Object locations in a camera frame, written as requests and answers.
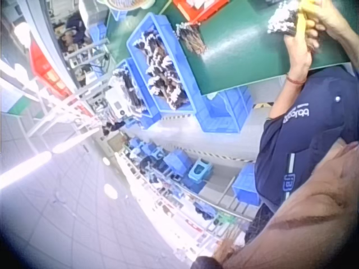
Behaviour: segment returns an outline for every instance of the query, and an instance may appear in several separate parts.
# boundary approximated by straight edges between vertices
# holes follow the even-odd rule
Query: ceiling light
[[[113,188],[110,184],[105,184],[104,191],[109,198],[114,200],[118,198],[117,190],[115,190],[115,188]]]
[[[15,181],[30,174],[40,166],[51,160],[52,154],[49,151],[44,151],[37,154],[35,157],[24,161],[23,163],[15,166],[11,170],[0,175],[0,189],[14,183]]]
[[[109,166],[111,163],[110,163],[110,161],[106,158],[106,157],[103,157],[102,158],[102,161],[103,161],[103,163],[105,164],[105,165],[107,165],[107,166]]]
[[[75,136],[73,138],[70,138],[69,140],[60,143],[58,145],[56,145],[53,149],[52,152],[56,153],[56,154],[60,154],[63,153],[67,150],[69,150],[70,148],[76,146],[78,143],[81,143],[83,140],[85,140],[86,138],[92,136],[94,133],[97,133],[100,130],[100,128],[95,128],[92,129],[86,133],[80,134],[79,136]]]

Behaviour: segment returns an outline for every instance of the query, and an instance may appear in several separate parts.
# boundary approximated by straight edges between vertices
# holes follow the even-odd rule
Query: dark blue work uniform
[[[275,212],[307,181],[333,143],[358,141],[358,79],[341,67],[307,80],[293,107],[264,124],[255,166],[258,194]]]

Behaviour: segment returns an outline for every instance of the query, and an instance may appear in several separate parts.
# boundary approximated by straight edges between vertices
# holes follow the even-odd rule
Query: hand
[[[327,33],[335,40],[350,29],[348,22],[333,5],[332,0],[302,1],[301,9],[313,18],[308,22],[309,26],[319,31],[325,30],[322,25],[315,25],[319,20],[326,27]]]
[[[312,64],[312,55],[306,43],[305,29],[306,21],[304,15],[299,13],[296,36],[284,36],[284,42],[291,62],[291,69],[288,75],[291,79],[297,81],[304,81],[306,79]]]

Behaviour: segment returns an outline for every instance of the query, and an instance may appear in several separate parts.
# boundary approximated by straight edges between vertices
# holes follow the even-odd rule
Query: blue plastic bin
[[[128,11],[113,10],[112,8],[110,8],[110,11],[115,21],[121,21],[126,18],[128,13]]]
[[[146,57],[142,51],[133,46],[133,43],[137,39],[141,38],[142,32],[153,28],[157,29],[164,43],[166,51],[174,63],[176,71],[179,75],[179,78],[181,79],[183,88],[190,102],[182,105],[177,110],[172,110],[164,99],[158,96],[153,96],[153,99],[155,100],[155,103],[161,113],[195,114],[197,112],[196,104],[199,101],[202,101],[203,97],[201,96],[197,82],[193,76],[187,58],[183,53],[182,47],[174,35],[172,26],[170,25],[165,15],[154,15],[151,12],[148,13],[128,39],[127,48],[130,51],[130,54],[134,59],[142,78],[148,85],[150,76],[146,74],[146,70],[148,69]]]
[[[247,86],[217,93],[213,100],[204,99],[196,118],[204,132],[239,133],[252,109],[253,101]]]
[[[130,139],[129,143],[132,148],[135,148],[135,147],[138,147],[138,145],[141,143],[141,140],[137,137],[134,137],[134,138]]]
[[[204,188],[204,186],[207,184],[206,181],[202,181],[200,183],[196,183],[194,182],[192,179],[190,179],[189,177],[185,176],[182,178],[181,183],[187,188],[189,189],[191,192],[199,194],[202,189]]]
[[[163,148],[157,147],[157,148],[151,153],[151,156],[152,156],[153,158],[155,158],[156,160],[160,160],[160,159],[164,158],[165,152],[164,152]]]
[[[192,160],[183,150],[174,150],[163,160],[174,173],[181,177],[184,177],[192,166]]]
[[[92,26],[89,29],[89,33],[93,42],[97,42],[100,41],[101,39],[104,39],[106,37],[106,32],[107,32],[107,28],[102,22]]]
[[[160,119],[161,119],[161,114],[158,113],[155,116],[153,116],[152,118],[141,117],[139,120],[140,120],[144,130],[147,130],[148,128],[150,128],[153,124],[155,124]]]
[[[199,183],[206,179],[212,171],[212,164],[199,158],[188,173],[188,177]]]
[[[149,156],[149,155],[151,155],[151,153],[152,153],[153,151],[155,151],[156,148],[157,148],[156,144],[151,142],[151,143],[146,143],[146,144],[142,147],[142,150],[143,150],[143,152],[144,152],[147,156]]]
[[[160,114],[155,102],[152,99],[152,96],[148,92],[145,82],[143,81],[142,77],[139,74],[139,71],[135,65],[134,60],[132,58],[127,58],[123,60],[121,63],[119,63],[118,65],[118,67],[124,67],[124,66],[127,66],[132,78],[132,82],[135,83],[139,88],[139,94],[140,94],[139,97],[144,101],[146,105],[147,109],[142,112],[142,115],[152,118]]]
[[[254,179],[254,164],[247,164],[232,185],[232,189],[240,202],[259,206],[260,198]]]

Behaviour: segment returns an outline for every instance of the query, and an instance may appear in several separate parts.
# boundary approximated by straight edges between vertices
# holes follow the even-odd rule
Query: green work surface
[[[158,13],[164,2],[157,0],[152,12]],[[358,32],[357,0],[336,0],[334,3]],[[200,31],[208,47],[203,55],[195,55],[182,46],[202,94],[250,84],[288,72],[289,58],[283,35],[267,33],[268,20],[276,7],[277,5],[268,7],[264,0],[232,0],[201,24]],[[146,12],[141,10],[138,16],[130,14],[120,23],[114,24],[110,20],[110,51],[117,62],[130,56],[126,48],[127,38]],[[186,21],[173,4],[163,14],[168,17],[172,26]],[[349,61],[341,46],[325,33],[321,34],[320,44],[321,48],[314,55],[312,68]]]

